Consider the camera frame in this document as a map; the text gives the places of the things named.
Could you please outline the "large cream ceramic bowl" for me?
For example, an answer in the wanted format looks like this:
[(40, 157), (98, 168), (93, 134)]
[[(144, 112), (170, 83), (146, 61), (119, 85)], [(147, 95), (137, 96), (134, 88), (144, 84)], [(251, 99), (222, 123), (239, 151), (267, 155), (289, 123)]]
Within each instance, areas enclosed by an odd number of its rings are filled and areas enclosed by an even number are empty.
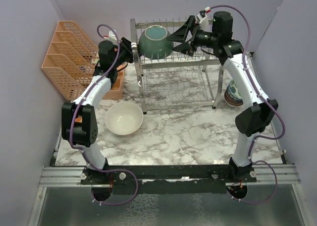
[(136, 132), (143, 123), (142, 109), (134, 102), (122, 101), (114, 104), (106, 113), (107, 128), (120, 136)]

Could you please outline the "large teal ceramic bowl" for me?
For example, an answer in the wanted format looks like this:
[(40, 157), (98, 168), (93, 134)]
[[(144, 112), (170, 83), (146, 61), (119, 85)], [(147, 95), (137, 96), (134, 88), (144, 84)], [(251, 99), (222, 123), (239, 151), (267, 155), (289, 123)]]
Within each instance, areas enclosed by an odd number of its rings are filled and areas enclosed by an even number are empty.
[(170, 32), (160, 25), (149, 26), (140, 36), (139, 54), (148, 59), (165, 59), (173, 52), (173, 42), (167, 40)]

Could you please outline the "green patterned small bowl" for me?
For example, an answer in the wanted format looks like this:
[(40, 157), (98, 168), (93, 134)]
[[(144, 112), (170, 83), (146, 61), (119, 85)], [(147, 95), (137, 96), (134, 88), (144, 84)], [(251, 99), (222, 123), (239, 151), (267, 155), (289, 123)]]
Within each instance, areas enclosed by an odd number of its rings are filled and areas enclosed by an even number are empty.
[(231, 96), (231, 98), (236, 99), (238, 101), (242, 101), (242, 97), (240, 95), (240, 92), (236, 86), (235, 81), (232, 79), (228, 86), (227, 86), (227, 91), (229, 93), (229, 95)]

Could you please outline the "steel two-tier dish rack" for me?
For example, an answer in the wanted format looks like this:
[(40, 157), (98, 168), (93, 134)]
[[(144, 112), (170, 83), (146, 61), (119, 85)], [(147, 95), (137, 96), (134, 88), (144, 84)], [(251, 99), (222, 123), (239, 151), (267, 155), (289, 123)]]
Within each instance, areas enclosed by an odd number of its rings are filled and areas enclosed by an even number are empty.
[(193, 57), (172, 52), (164, 58), (146, 58), (138, 54), (139, 38), (147, 28), (159, 25), (174, 32), (183, 20), (130, 20), (132, 51), (139, 99), (143, 113), (175, 108), (215, 109), (221, 99), (223, 68), (212, 55), (198, 50)]

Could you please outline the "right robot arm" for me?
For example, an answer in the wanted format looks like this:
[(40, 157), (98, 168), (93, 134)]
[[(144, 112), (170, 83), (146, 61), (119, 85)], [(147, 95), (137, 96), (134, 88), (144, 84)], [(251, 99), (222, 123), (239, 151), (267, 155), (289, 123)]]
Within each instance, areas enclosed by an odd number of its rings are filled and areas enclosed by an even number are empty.
[(167, 40), (177, 42), (174, 51), (193, 56), (198, 47), (213, 49), (213, 54), (220, 61), (235, 82), (244, 105), (244, 111), (235, 118), (239, 130), (236, 150), (229, 160), (228, 178), (233, 182), (244, 179), (252, 170), (251, 155), (256, 137), (270, 124), (278, 108), (277, 100), (271, 100), (261, 90), (253, 75), (242, 44), (232, 38), (233, 17), (229, 12), (218, 11), (213, 14), (210, 32), (203, 30), (202, 20), (205, 12), (189, 16), (187, 21)]

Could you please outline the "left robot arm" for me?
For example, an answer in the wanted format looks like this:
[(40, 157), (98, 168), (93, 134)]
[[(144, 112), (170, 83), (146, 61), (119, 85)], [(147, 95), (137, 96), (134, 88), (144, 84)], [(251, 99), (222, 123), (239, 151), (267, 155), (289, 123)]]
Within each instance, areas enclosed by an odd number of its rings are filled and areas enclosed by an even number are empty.
[(98, 124), (95, 109), (117, 81), (117, 68), (124, 62), (133, 62), (133, 52), (131, 42), (126, 38), (121, 38), (117, 45), (103, 40), (98, 49), (99, 60), (89, 86), (75, 101), (62, 105), (61, 135), (72, 149), (82, 154), (87, 168), (93, 170), (92, 178), (102, 184), (109, 179), (109, 167), (96, 143)]

